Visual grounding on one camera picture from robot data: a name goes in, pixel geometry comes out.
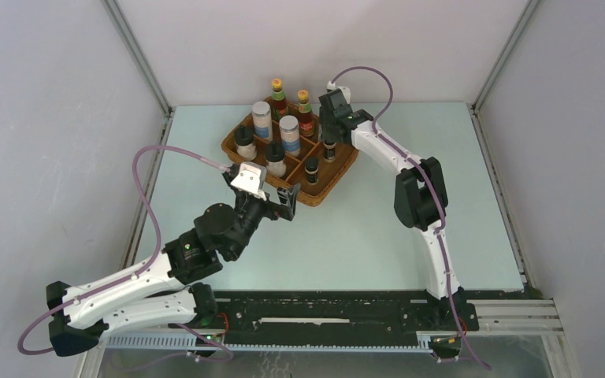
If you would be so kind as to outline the small black-cap bottle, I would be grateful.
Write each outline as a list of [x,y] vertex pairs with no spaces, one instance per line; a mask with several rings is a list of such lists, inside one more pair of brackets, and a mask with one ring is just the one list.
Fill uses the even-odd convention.
[[307,183],[316,184],[318,182],[318,166],[318,159],[315,156],[311,156],[304,161]]
[[325,161],[334,162],[336,160],[336,143],[323,142],[323,156]]

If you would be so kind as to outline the black-cap spice bottle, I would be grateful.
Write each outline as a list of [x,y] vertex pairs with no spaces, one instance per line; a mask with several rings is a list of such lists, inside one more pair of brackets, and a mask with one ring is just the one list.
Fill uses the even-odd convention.
[[254,132],[251,128],[241,124],[233,132],[236,153],[247,161],[253,161],[257,157],[257,149]]
[[285,164],[285,151],[283,146],[276,142],[270,142],[265,149],[266,168],[269,174],[281,178],[287,172]]

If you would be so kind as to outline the clear-lid blue-label spice jar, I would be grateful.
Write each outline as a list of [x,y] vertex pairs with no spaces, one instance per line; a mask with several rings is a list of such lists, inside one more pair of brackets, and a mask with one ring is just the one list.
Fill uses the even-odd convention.
[[301,150],[298,119],[292,115],[286,115],[281,117],[279,125],[284,151],[291,156],[298,157]]

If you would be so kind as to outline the red sauce bottle yellow cap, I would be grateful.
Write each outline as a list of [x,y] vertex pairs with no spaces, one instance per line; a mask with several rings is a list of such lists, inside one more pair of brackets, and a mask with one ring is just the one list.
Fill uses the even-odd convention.
[[271,85],[274,117],[277,121],[280,121],[283,117],[289,114],[288,100],[283,89],[282,79],[272,79]]

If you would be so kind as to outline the clear-lid white spice jar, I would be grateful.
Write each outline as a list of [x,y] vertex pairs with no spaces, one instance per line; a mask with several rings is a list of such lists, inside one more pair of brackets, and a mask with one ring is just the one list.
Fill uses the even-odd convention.
[[272,115],[268,102],[260,101],[252,105],[251,115],[256,136],[266,142],[273,140]]

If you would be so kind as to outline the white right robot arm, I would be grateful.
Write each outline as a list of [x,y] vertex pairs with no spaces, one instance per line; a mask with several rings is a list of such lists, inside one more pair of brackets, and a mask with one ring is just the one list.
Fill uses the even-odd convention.
[[394,141],[363,109],[352,109],[345,90],[328,85],[319,97],[321,137],[326,143],[353,146],[394,176],[394,211],[406,228],[417,229],[428,249],[424,253],[429,301],[426,316],[438,329],[458,319],[462,287],[452,267],[445,235],[448,197],[440,162],[421,158]]

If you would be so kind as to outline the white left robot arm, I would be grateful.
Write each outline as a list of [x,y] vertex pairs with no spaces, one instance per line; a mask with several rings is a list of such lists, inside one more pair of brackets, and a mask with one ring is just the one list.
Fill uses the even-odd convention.
[[191,230],[139,264],[76,287],[49,284],[54,353],[80,354],[112,335],[140,328],[214,324],[218,305],[203,279],[220,272],[225,262],[238,260],[263,219],[292,221],[299,188],[279,188],[278,203],[235,190],[235,205],[213,204]]

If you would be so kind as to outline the brown wicker divided tray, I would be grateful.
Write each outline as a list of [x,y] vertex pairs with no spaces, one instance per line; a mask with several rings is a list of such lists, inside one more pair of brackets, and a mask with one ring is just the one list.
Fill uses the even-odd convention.
[[[231,130],[221,143],[221,149],[228,155],[228,158],[234,163],[240,163],[245,159],[238,154],[237,145],[234,140],[234,131],[243,125],[246,128],[254,130],[254,122],[251,111]],[[273,140],[281,142],[280,127],[277,120],[272,121]],[[254,163],[266,166],[265,150],[269,142],[263,138],[254,135],[254,143],[257,156],[253,160]],[[358,156],[358,150],[354,147],[337,143],[335,146],[335,159],[326,161],[324,152],[326,151],[322,141],[318,140],[317,136],[310,138],[300,137],[301,151],[298,156],[285,154],[284,163],[286,165],[285,175],[276,177],[267,174],[265,181],[271,186],[289,188],[297,183],[300,183],[300,191],[298,201],[310,207],[319,206],[328,196],[329,192],[340,181],[343,175],[353,165]],[[318,172],[316,183],[309,183],[306,177],[305,160],[309,157],[318,159]]]

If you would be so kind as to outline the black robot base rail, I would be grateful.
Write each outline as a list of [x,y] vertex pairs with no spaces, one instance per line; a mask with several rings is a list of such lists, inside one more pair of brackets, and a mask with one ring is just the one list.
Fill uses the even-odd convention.
[[225,331],[245,347],[415,347],[418,335],[479,328],[466,295],[425,291],[215,291],[188,327]]

